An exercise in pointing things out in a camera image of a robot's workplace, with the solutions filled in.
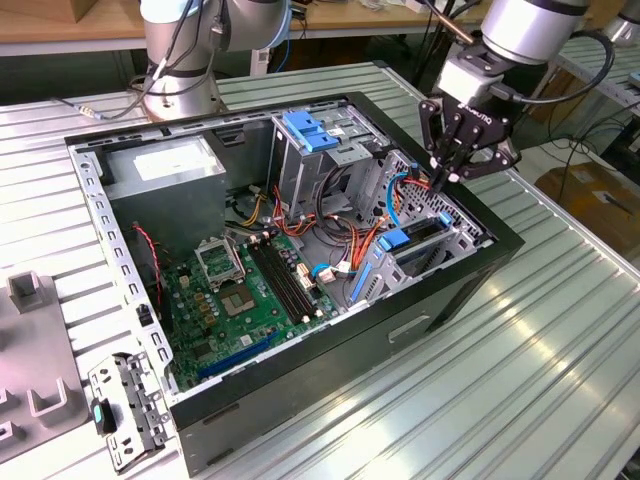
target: green circuit board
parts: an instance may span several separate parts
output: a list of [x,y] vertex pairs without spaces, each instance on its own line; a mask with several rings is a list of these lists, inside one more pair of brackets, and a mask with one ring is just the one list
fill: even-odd
[[[281,255],[301,262],[287,237],[278,236],[271,245]],[[248,351],[252,348],[264,351],[280,345],[338,315],[322,287],[316,287],[315,298],[307,292],[305,295],[321,315],[310,316],[308,323],[292,321],[246,245],[239,245],[236,251],[245,269],[244,281],[227,282],[217,292],[211,290],[195,254],[162,272],[170,292],[172,315],[172,328],[165,328],[165,333],[174,354],[172,372],[181,391],[200,383],[207,367],[231,359],[227,369],[231,368],[240,363],[233,363],[238,355],[250,358]],[[210,250],[203,260],[209,274],[233,266],[224,248]]]

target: blue pcie slot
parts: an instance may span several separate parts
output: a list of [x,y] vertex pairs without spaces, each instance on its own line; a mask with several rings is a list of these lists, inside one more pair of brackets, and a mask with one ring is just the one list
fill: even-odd
[[215,363],[212,363],[208,367],[202,368],[198,371],[198,378],[202,380],[203,378],[211,377],[213,375],[217,375],[220,372],[224,372],[229,368],[237,365],[239,363],[244,362],[245,360],[268,350],[271,346],[271,340],[273,340],[279,332],[273,332],[271,335],[263,338],[258,343],[255,343],[244,350],[240,350],[239,352],[234,353],[233,355],[219,360]]

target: wooden desk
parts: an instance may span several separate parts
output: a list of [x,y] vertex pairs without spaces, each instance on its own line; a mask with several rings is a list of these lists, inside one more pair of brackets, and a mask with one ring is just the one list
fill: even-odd
[[[488,3],[460,21],[479,24]],[[428,15],[401,6],[374,12],[357,0],[309,5],[306,38],[334,38],[423,32]],[[301,31],[302,23],[291,22]],[[0,56],[145,48],[144,26],[136,0],[99,0],[76,24],[0,11]]]
[[[458,22],[466,25],[479,25],[485,17],[491,1],[484,1],[478,7],[472,8],[466,15],[458,19]],[[314,2],[308,6],[307,10],[307,35],[308,38],[318,38],[314,35],[315,31],[353,31],[375,30],[381,29],[401,29],[402,32],[392,33],[416,33],[424,32],[429,20],[428,14],[415,13],[406,7],[389,5],[384,10],[374,12],[363,7],[359,1],[350,0],[348,3],[326,3]],[[434,16],[432,25],[438,23]],[[293,20],[291,22],[292,31],[302,31],[302,22]],[[360,35],[385,35],[384,33],[361,33]]]

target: blue drive bracket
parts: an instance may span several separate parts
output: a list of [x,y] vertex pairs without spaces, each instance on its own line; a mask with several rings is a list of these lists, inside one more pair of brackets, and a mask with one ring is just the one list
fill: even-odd
[[282,115],[282,120],[287,128],[310,152],[318,152],[333,148],[340,141],[329,135],[322,122],[313,118],[309,112],[287,112]]

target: yellow wire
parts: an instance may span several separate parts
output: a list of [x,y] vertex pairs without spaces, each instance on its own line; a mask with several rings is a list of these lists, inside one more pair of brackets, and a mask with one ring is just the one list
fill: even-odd
[[262,202],[262,197],[261,196],[259,196],[256,199],[256,208],[253,210],[253,215],[251,215],[251,217],[249,217],[249,220],[247,220],[246,222],[241,223],[240,225],[242,225],[243,227],[250,227],[251,225],[256,223],[256,220],[258,220],[258,213],[260,213],[260,202]]

